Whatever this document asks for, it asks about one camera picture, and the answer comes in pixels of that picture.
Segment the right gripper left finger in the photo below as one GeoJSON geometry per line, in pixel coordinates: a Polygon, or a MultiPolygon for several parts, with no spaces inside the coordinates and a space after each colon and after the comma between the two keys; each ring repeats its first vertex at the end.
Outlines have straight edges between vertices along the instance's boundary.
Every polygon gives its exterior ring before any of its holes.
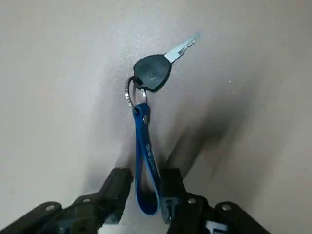
{"type": "Polygon", "coordinates": [[[96,234],[104,224],[118,224],[133,181],[128,168],[114,168],[101,189],[82,195],[68,207],[44,202],[5,228],[2,234],[96,234]]]}

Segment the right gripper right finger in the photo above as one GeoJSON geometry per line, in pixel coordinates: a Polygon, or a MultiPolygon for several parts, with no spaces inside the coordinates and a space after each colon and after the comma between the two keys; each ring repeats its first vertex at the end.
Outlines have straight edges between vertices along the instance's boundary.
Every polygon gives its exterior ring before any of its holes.
{"type": "Polygon", "coordinates": [[[267,234],[269,231],[233,202],[210,206],[186,191],[179,168],[160,171],[160,211],[169,234],[267,234]]]}

